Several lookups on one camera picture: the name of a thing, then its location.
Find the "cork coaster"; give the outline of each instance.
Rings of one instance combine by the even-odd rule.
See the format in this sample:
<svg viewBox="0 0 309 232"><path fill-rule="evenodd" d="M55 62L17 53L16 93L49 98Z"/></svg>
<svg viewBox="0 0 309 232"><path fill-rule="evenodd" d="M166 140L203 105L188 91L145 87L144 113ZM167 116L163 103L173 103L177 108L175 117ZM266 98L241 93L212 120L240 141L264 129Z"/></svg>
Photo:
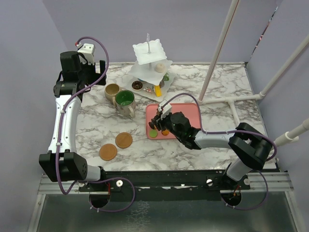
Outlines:
<svg viewBox="0 0 309 232"><path fill-rule="evenodd" d="M117 135L115 142L118 147L127 148L132 144L133 139L129 133L123 132Z"/></svg>
<svg viewBox="0 0 309 232"><path fill-rule="evenodd" d="M106 144L99 151L102 160L109 161L117 155L117 148L113 144Z"/></svg>

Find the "ceramic cup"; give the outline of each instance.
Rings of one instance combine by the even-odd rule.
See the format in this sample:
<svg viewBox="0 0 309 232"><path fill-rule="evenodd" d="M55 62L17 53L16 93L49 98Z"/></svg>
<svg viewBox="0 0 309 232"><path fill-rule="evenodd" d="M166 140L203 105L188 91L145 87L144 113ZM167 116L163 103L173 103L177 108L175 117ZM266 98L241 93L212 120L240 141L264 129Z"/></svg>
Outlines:
<svg viewBox="0 0 309 232"><path fill-rule="evenodd" d="M104 94L107 100L109 100L115 107L116 105L116 95L121 91L121 88L117 84L109 84L105 87Z"/></svg>
<svg viewBox="0 0 309 232"><path fill-rule="evenodd" d="M126 117L135 117L135 97L134 94L129 90L122 90L117 93L116 97L116 105L119 112Z"/></svg>

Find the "green cup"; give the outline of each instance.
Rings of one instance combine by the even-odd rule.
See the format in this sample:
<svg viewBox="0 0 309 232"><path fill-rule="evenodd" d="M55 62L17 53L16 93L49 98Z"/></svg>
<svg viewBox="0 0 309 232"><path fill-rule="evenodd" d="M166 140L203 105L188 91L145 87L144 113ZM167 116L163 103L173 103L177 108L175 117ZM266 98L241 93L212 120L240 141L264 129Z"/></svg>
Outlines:
<svg viewBox="0 0 309 232"><path fill-rule="evenodd" d="M129 90L122 90L117 93L116 97L117 109L123 116L135 117L135 97L134 94Z"/></svg>

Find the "round coaster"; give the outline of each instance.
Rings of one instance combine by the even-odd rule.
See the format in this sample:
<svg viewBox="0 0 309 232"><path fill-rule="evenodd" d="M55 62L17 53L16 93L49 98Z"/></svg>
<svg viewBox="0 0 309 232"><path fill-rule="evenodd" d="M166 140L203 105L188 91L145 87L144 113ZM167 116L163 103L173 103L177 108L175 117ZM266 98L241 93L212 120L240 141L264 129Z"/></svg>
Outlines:
<svg viewBox="0 0 309 232"><path fill-rule="evenodd" d="M126 132L120 133L117 135L115 142L118 147L127 148L133 142L132 135Z"/></svg>
<svg viewBox="0 0 309 232"><path fill-rule="evenodd" d="M161 132L161 134L163 134L164 136L167 136L167 135L169 134L169 131L168 131L168 130L163 130L163 131Z"/></svg>
<svg viewBox="0 0 309 232"><path fill-rule="evenodd" d="M109 161L117 155L117 148L113 144L106 144L99 151L102 160Z"/></svg>
<svg viewBox="0 0 309 232"><path fill-rule="evenodd" d="M156 130L151 130L149 132L149 136L152 137L152 138L155 138L158 136L158 132Z"/></svg>

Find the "white plate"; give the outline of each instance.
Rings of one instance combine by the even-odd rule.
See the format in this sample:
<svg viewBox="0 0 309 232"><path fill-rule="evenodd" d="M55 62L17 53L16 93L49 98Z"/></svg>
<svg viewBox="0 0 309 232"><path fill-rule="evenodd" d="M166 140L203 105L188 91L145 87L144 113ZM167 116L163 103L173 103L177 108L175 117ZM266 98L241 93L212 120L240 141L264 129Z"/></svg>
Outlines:
<svg viewBox="0 0 309 232"><path fill-rule="evenodd" d="M167 94L167 92L168 92L168 90L170 88L170 85L173 83L174 78L176 76L176 74L171 73L171 72L168 72L168 74L169 74L169 80L165 81L164 82L164 86L161 88L161 93L162 93L161 97L157 97L155 95L155 93L153 91L153 85L150 84L150 83L147 83L147 82L143 82L143 89L142 90L135 91L132 88L132 83L133 83L133 81L138 81L138 79L136 77L133 77L133 76L129 76L128 77L128 83L125 86L125 89L130 90L133 93L139 94L141 96L144 96L144 97L150 98L152 100L155 100L157 102L161 102L161 101L163 101L164 96ZM144 88L147 88L147 87L149 87L152 90L151 93L148 93L148 92L144 91Z"/></svg>
<svg viewBox="0 0 309 232"><path fill-rule="evenodd" d="M151 52L150 54L148 54L147 42L133 45L136 59L140 65L167 58L159 39L149 41L149 46Z"/></svg>
<svg viewBox="0 0 309 232"><path fill-rule="evenodd" d="M165 65L165 72L160 73L155 70L156 65L159 63L163 63ZM138 62L135 61L135 64L132 66L128 74L140 80L146 81L150 84L158 86L172 63L173 61L164 59L149 64L139 65Z"/></svg>

